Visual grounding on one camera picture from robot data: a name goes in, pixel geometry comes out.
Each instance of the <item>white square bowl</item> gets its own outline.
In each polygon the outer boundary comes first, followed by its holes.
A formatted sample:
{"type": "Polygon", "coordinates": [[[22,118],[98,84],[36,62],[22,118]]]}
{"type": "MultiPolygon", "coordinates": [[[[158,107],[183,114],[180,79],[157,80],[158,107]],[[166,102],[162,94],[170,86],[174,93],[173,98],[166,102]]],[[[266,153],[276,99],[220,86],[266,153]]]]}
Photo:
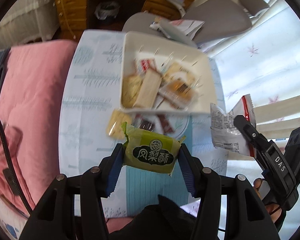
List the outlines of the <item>white square bowl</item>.
{"type": "Polygon", "coordinates": [[[202,114],[210,113],[210,103],[217,103],[214,82],[208,57],[200,50],[186,46],[179,42],[170,41],[149,34],[128,32],[123,42],[123,59],[120,86],[120,108],[125,112],[145,113],[175,113],[202,114]],[[172,107],[153,108],[125,108],[121,104],[123,77],[135,74],[134,61],[142,58],[155,58],[157,66],[173,53],[173,61],[180,63],[190,70],[196,77],[200,77],[200,87],[195,88],[199,97],[186,110],[172,107]]]}

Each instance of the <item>black cable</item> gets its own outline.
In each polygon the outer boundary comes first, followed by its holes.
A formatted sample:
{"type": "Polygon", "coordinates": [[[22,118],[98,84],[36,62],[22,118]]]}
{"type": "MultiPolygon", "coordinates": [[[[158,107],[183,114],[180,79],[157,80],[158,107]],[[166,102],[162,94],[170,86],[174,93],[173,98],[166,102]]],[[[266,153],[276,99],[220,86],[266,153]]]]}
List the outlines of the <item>black cable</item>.
{"type": "Polygon", "coordinates": [[[274,211],[270,212],[269,215],[271,216],[272,214],[276,213],[280,208],[281,206],[278,206],[274,211]]]}
{"type": "Polygon", "coordinates": [[[0,121],[0,139],[1,139],[2,147],[3,147],[3,152],[4,152],[4,155],[5,155],[6,160],[7,160],[8,168],[11,172],[12,181],[13,181],[14,185],[17,188],[17,191],[18,191],[18,194],[21,198],[21,201],[23,202],[24,206],[26,207],[28,213],[31,214],[32,208],[30,207],[30,205],[29,205],[29,203],[26,199],[26,196],[25,196],[25,194],[23,193],[23,191],[21,189],[20,183],[17,179],[16,171],[14,170],[13,163],[12,163],[11,156],[10,156],[10,152],[9,152],[9,148],[8,148],[7,138],[6,138],[6,135],[4,134],[4,129],[3,129],[3,126],[1,124],[1,121],[0,121]]]}

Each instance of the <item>pink blanket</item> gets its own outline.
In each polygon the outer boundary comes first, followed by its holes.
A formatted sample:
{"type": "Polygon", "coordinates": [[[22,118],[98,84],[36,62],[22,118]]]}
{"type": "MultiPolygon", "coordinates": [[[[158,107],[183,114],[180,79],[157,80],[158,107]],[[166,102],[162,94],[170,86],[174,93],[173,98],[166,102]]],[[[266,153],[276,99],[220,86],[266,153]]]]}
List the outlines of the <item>pink blanket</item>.
{"type": "Polygon", "coordinates": [[[59,173],[61,101],[76,46],[67,40],[32,43],[13,47],[7,59],[0,119],[22,133],[16,159],[34,204],[59,173]]]}
{"type": "MultiPolygon", "coordinates": [[[[30,196],[29,190],[26,186],[25,180],[23,179],[22,175],[21,175],[21,171],[18,165],[18,161],[16,158],[16,152],[17,152],[17,148],[18,148],[18,144],[21,140],[21,132],[18,131],[17,129],[11,127],[11,126],[7,126],[5,128],[4,131],[6,138],[7,138],[7,142],[8,142],[8,147],[9,147],[9,151],[10,151],[10,156],[11,156],[11,160],[13,163],[13,167],[15,169],[17,178],[19,180],[19,183],[21,185],[21,189],[24,192],[30,206],[32,208],[34,208],[34,202],[30,196]]],[[[0,139],[0,195],[4,195],[6,197],[6,199],[8,199],[11,203],[13,203],[19,210],[21,210],[23,213],[25,213],[26,215],[29,215],[26,211],[26,208],[24,207],[21,199],[19,196],[15,196],[2,171],[4,169],[6,169],[8,167],[7,165],[7,161],[3,152],[3,148],[2,148],[2,143],[1,143],[1,139],[0,139]]]]}

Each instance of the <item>table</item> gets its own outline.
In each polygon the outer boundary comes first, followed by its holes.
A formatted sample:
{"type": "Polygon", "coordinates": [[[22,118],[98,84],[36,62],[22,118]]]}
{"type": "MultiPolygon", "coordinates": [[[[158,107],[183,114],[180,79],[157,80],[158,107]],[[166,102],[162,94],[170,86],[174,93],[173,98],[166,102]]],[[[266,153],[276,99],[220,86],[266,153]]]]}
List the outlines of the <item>table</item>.
{"type": "MultiPolygon", "coordinates": [[[[111,155],[120,142],[106,135],[112,110],[119,107],[122,45],[125,33],[85,30],[74,54],[63,94],[59,124],[59,165],[66,176],[83,174],[111,155]]],[[[218,69],[210,60],[218,104],[224,97],[218,69]]],[[[210,115],[169,116],[177,128],[176,138],[186,135],[186,145],[204,166],[226,174],[227,155],[211,142],[210,115]]],[[[124,166],[115,191],[102,199],[106,218],[134,216],[145,206],[156,204],[165,195],[178,205],[194,201],[186,190],[176,163],[172,177],[124,166]]],[[[80,199],[75,198],[80,215],[80,199]]]]}

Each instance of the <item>finger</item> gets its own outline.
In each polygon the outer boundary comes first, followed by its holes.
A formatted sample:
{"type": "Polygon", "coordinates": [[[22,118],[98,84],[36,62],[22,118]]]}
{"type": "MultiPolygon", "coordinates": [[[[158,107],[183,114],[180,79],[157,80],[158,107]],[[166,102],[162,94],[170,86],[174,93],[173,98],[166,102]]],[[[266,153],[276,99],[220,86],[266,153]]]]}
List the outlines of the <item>finger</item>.
{"type": "MultiPolygon", "coordinates": [[[[270,205],[266,206],[266,209],[267,209],[268,213],[271,213],[272,211],[274,211],[278,207],[279,207],[278,204],[270,204],[270,205]]],[[[271,215],[272,222],[276,222],[278,220],[278,218],[281,215],[281,212],[282,212],[282,210],[279,209],[278,211],[276,211],[274,214],[271,215]]]]}
{"type": "Polygon", "coordinates": [[[258,179],[255,179],[255,181],[253,182],[253,185],[259,189],[260,186],[261,186],[261,183],[262,183],[262,179],[258,178],[258,179]]]}
{"type": "Polygon", "coordinates": [[[260,195],[259,191],[255,187],[253,187],[253,189],[255,190],[255,192],[257,193],[257,195],[259,196],[259,198],[261,199],[261,195],[260,195]]]}

